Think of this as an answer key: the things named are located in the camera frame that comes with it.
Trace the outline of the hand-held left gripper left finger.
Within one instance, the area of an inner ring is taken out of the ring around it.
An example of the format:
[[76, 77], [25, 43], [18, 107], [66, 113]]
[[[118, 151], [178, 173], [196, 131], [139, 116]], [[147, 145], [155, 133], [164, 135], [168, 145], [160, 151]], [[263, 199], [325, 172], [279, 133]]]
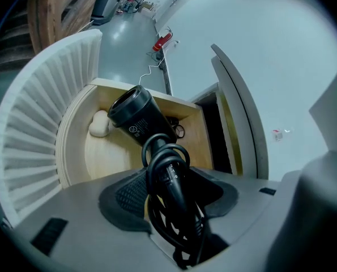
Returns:
[[31, 241], [50, 218], [66, 220], [49, 258], [73, 271], [179, 271], [147, 233], [122, 231], [99, 210], [101, 191], [131, 174], [120, 172], [61, 190], [14, 231]]

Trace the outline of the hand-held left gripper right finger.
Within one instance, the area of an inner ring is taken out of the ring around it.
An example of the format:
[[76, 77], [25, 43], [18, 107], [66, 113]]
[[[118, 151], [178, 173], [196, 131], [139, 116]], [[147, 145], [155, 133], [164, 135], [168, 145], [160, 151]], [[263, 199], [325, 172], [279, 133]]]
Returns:
[[195, 191], [213, 202], [204, 207], [211, 231], [227, 244], [240, 240], [250, 245], [272, 246], [277, 232], [263, 226], [264, 216], [280, 181], [243, 178], [214, 170], [190, 168]]

